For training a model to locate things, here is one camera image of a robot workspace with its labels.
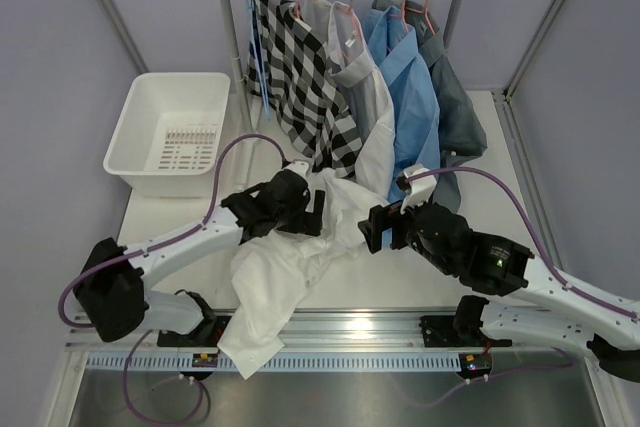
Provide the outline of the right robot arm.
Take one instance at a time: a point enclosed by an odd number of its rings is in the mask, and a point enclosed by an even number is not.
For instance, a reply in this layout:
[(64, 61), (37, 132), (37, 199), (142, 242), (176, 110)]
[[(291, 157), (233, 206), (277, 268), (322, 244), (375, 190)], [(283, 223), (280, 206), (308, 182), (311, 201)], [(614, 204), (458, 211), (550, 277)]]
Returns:
[(604, 295), (572, 276), (558, 280), (529, 248), (471, 229), (466, 219), (436, 204), (375, 206), (358, 224), (371, 253), (385, 231), (394, 250), (410, 248), (442, 274), (471, 289), (454, 314), (422, 317), (428, 347), (558, 348), (593, 359), (608, 374), (639, 380), (639, 305)]

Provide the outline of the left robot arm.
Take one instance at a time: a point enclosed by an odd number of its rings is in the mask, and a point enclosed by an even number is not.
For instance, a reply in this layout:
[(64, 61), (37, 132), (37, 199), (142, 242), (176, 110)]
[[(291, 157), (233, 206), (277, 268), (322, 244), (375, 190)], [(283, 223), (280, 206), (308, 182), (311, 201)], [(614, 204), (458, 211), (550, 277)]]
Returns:
[(161, 347), (213, 347), (223, 326), (204, 298), (159, 292), (156, 285), (203, 257), (272, 231), (319, 236), (325, 198), (304, 175), (285, 168), (223, 199), (209, 217), (184, 229), (129, 247), (112, 238), (98, 242), (73, 294), (105, 343), (152, 330)]

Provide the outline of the blue wire hanger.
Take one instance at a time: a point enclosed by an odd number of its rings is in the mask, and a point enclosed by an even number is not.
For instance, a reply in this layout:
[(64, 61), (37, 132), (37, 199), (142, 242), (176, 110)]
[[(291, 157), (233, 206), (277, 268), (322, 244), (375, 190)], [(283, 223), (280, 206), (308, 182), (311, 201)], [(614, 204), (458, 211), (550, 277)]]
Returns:
[(249, 15), (249, 29), (250, 29), (250, 52), (253, 54), (254, 68), (256, 70), (257, 80), (259, 83), (260, 97), (262, 106), (266, 118), (268, 120), (272, 117), (272, 110), (269, 101), (269, 92), (266, 82), (265, 64), (262, 59), (263, 47), (260, 36), (260, 19), (257, 11), (257, 6), (254, 0), (245, 0), (248, 15)]

